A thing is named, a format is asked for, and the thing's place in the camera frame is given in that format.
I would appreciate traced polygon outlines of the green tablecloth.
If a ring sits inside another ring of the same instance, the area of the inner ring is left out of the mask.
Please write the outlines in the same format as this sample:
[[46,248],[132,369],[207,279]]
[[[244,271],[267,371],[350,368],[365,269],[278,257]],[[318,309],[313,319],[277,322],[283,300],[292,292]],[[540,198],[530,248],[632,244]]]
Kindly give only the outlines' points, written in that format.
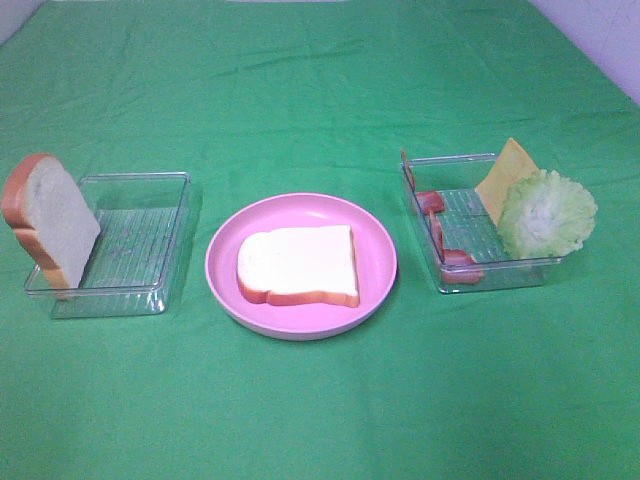
[[[400,155],[497,151],[585,185],[584,248],[537,288],[443,295]],[[639,111],[526,1],[54,1],[1,49],[1,171],[187,171],[181,298],[51,320],[1,232],[5,479],[635,479]],[[392,235],[354,330],[283,342],[209,290],[208,243],[259,199],[318,191]]]

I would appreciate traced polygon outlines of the green lettuce leaf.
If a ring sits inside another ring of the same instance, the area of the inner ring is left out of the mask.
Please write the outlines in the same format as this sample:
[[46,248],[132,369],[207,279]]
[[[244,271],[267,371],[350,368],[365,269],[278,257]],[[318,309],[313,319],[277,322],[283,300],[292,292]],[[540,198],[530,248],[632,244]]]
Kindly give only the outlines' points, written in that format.
[[564,257],[583,247],[597,211],[584,186],[542,169],[509,187],[497,232],[514,259]]

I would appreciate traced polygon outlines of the pink round plate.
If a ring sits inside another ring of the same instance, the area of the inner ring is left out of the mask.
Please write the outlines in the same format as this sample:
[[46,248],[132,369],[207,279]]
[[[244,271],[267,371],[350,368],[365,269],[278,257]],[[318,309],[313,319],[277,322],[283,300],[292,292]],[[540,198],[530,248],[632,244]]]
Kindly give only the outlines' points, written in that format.
[[[274,228],[348,224],[355,237],[360,305],[312,303],[273,306],[248,302],[237,285],[236,258],[250,234]],[[364,322],[386,300],[397,273],[395,245],[371,213],[347,200],[320,193],[288,193],[255,202],[232,215],[213,236],[205,256],[213,295],[241,325],[286,340],[316,340]]]

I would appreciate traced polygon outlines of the bacon strip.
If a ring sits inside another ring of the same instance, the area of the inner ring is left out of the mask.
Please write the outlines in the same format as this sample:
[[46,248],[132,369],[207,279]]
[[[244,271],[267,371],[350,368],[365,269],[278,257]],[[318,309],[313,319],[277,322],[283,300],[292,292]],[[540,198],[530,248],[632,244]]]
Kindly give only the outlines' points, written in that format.
[[410,190],[416,199],[419,210],[424,214],[437,214],[443,212],[445,210],[445,203],[439,192],[435,190],[417,190],[416,179],[405,150],[401,151],[401,159],[405,178],[409,183]]
[[445,284],[474,285],[484,278],[484,272],[475,268],[473,256],[462,249],[444,246],[444,233],[440,220],[433,211],[428,212],[431,237],[436,247],[437,266]]

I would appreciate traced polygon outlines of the clear left plastic tray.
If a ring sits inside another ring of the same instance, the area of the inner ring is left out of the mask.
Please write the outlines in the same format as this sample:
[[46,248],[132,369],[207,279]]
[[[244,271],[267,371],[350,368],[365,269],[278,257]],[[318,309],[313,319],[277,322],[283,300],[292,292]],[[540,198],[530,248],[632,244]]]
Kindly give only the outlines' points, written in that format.
[[101,227],[80,286],[53,289],[35,266],[27,296],[52,319],[164,312],[189,250],[191,176],[100,174],[81,178],[79,187]]

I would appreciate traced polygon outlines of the clear plastic tray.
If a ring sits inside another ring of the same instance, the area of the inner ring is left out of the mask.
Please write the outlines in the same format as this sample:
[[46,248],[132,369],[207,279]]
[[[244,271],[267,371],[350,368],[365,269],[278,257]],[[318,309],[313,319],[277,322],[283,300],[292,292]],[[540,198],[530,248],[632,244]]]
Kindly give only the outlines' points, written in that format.
[[495,225],[475,191],[476,185],[487,176],[497,160],[495,153],[408,160],[417,190],[435,190],[443,197],[445,210],[436,216],[442,225],[444,246],[465,250],[475,259],[475,268],[484,272],[484,278],[474,285],[445,284],[442,281],[428,214],[419,210],[401,163],[409,217],[433,282],[440,292],[452,294],[543,285],[551,270],[563,261],[561,257],[514,259],[506,252]]
[[81,178],[79,187],[101,227],[80,286],[53,289],[35,266],[27,296],[52,319],[164,312],[189,250],[191,176],[100,174]]

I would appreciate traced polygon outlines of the clear right plastic tray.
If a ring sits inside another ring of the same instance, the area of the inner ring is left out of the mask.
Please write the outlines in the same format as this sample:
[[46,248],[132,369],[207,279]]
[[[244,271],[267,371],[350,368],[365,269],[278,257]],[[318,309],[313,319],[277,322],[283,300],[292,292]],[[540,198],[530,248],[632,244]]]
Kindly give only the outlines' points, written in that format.
[[443,197],[445,210],[436,216],[442,225],[444,246],[465,250],[475,259],[475,268],[484,272],[484,278],[474,285],[445,284],[442,281],[428,214],[419,210],[401,163],[409,217],[433,282],[440,292],[452,294],[543,285],[551,270],[563,261],[561,257],[514,259],[506,252],[495,225],[475,191],[476,185],[487,176],[497,160],[495,153],[408,160],[417,190],[435,190]]

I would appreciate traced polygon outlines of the bread slice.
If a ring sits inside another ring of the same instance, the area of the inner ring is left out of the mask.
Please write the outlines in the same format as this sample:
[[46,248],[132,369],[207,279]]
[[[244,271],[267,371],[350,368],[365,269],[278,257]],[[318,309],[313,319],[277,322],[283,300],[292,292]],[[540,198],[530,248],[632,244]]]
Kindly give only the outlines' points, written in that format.
[[286,227],[249,235],[237,255],[237,283],[254,304],[360,304],[353,233],[346,224]]
[[26,156],[5,182],[1,210],[50,287],[80,285],[101,227],[57,157]]

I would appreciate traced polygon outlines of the yellow cheese slice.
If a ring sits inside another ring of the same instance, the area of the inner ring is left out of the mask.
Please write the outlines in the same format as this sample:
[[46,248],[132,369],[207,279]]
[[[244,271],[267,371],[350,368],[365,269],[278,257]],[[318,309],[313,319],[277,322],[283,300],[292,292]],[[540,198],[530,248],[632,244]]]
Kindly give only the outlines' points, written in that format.
[[487,176],[475,187],[495,226],[501,218],[509,188],[538,171],[527,151],[514,138],[509,138]]

